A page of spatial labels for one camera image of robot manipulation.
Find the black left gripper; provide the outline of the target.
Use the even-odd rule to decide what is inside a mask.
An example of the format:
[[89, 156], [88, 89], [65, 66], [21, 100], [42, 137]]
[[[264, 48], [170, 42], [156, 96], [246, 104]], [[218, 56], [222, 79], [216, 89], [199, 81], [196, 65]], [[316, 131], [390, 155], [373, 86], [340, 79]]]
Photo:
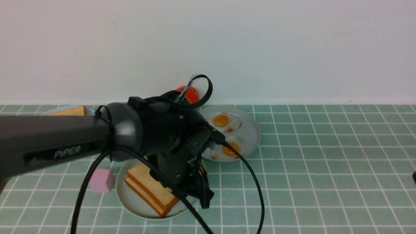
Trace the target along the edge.
[[207, 209], [214, 192], [201, 160], [214, 128], [188, 100], [174, 103], [178, 96], [170, 91], [154, 98], [129, 98], [129, 150], [147, 161], [150, 175], [176, 198], [175, 189], [183, 197], [198, 198]]

